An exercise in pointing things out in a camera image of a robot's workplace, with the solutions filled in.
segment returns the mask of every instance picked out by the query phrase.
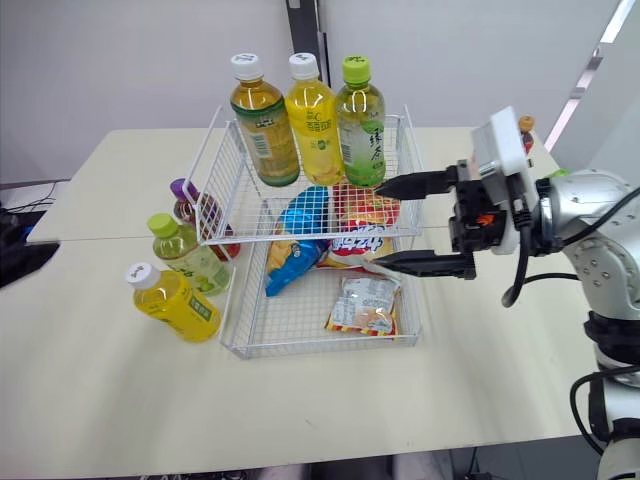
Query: snack bag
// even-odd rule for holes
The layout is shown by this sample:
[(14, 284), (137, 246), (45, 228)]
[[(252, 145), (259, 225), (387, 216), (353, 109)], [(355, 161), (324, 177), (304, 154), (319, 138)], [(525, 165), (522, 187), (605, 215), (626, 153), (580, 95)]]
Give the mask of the snack bag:
[[(329, 194), (325, 187), (309, 187), (282, 212), (276, 234), (323, 233), (327, 224)], [(276, 240), (267, 257), (267, 297), (273, 297), (304, 275), (327, 248), (325, 240)]]
[(383, 235), (398, 218), (400, 202), (375, 195), (370, 188), (346, 183), (333, 187), (333, 198), (341, 230), (366, 232), (371, 236), (333, 240), (326, 257), (317, 266), (384, 272), (371, 261), (393, 253), (392, 239)]
[(375, 236), (384, 232), (384, 225), (364, 224), (353, 231), (371, 233), (364, 238), (336, 238), (331, 241), (327, 255), (317, 264), (318, 268), (359, 268), (360, 270), (376, 270), (371, 261), (393, 253), (393, 242), (389, 237)]
[(400, 285), (386, 278), (362, 277), (342, 280), (342, 295), (329, 315), (325, 328), (365, 335), (395, 335), (394, 311)]
[(348, 183), (333, 186), (334, 209), (343, 230), (362, 225), (393, 225), (400, 214), (400, 201)]

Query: white wall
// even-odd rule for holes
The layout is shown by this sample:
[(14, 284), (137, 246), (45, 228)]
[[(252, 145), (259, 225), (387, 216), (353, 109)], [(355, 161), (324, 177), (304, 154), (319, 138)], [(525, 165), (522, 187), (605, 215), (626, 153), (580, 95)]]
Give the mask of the white wall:
[(206, 126), (234, 87), (234, 53), (257, 53), (267, 79), (290, 85), (283, 0), (0, 8), (0, 183), (69, 178), (112, 129)]
[(640, 5), (634, 5), (552, 150), (565, 168), (603, 168), (640, 184)]
[(371, 58), (388, 111), (420, 126), (478, 125), (506, 105), (545, 138), (617, 0), (324, 0), (332, 82)]

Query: purple bottle cap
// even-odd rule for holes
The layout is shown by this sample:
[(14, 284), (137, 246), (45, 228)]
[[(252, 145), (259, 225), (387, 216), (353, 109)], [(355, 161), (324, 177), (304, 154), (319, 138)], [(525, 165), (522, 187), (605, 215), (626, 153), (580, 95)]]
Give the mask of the purple bottle cap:
[[(176, 180), (171, 182), (171, 185), (169, 186), (169, 188), (171, 188), (171, 191), (173, 192), (173, 194), (176, 196), (178, 200), (183, 200), (183, 201), (189, 200), (187, 196), (184, 194), (184, 192), (182, 191), (182, 185), (184, 184), (185, 181), (186, 180), (184, 178), (177, 178)], [(193, 183), (189, 182), (187, 191), (189, 192), (189, 195), (193, 197), (194, 200), (198, 199), (198, 196), (200, 194), (198, 193), (198, 189), (195, 187)]]

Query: red bottle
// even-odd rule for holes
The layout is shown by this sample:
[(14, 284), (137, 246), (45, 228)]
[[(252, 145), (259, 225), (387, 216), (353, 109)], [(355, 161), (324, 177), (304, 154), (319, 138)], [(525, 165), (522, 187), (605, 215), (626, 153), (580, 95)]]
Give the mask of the red bottle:
[[(196, 226), (196, 212), (193, 209), (191, 203), (187, 199), (187, 196), (182, 191), (182, 185), (186, 180), (184, 178), (178, 178), (171, 182), (171, 191), (176, 197), (176, 203), (173, 206), (174, 215), (180, 220), (182, 223), (186, 223), (192, 225), (194, 228)], [(194, 199), (198, 200), (200, 197), (200, 193), (198, 189), (193, 185), (193, 183), (189, 182), (189, 186), (187, 187), (189, 195), (191, 195)], [(204, 202), (203, 202), (203, 214), (206, 218), (211, 219), (211, 223), (213, 224), (213, 228), (218, 229), (218, 224), (220, 222), (220, 217), (222, 216), (222, 212), (218, 207), (216, 201), (211, 198), (210, 195), (204, 194)], [(203, 221), (200, 221), (200, 228), (206, 228), (206, 224)], [(231, 237), (233, 236), (233, 230), (229, 225), (224, 232), (225, 236)], [(238, 253), (240, 253), (240, 244), (239, 243), (230, 243), (227, 245), (211, 245), (209, 248), (215, 252), (220, 260), (223, 262), (227, 261), (227, 256), (222, 251), (224, 248), (231, 258), (235, 258)]]
[(518, 128), (520, 128), (520, 136), (522, 137), (522, 146), (527, 154), (529, 154), (531, 147), (533, 147), (533, 135), (531, 135), (531, 130), (533, 130), (535, 124), (535, 119), (530, 115), (523, 115), (518, 121)]

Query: blue snack bag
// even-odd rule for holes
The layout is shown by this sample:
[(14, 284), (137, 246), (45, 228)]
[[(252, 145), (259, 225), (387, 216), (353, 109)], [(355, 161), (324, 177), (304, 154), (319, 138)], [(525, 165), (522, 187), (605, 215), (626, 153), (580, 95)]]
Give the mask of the blue snack bag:
[[(276, 233), (312, 234), (327, 230), (329, 192), (326, 187), (309, 187), (282, 212)], [(304, 275), (327, 249), (325, 240), (276, 240), (267, 258), (267, 297), (273, 297)]]

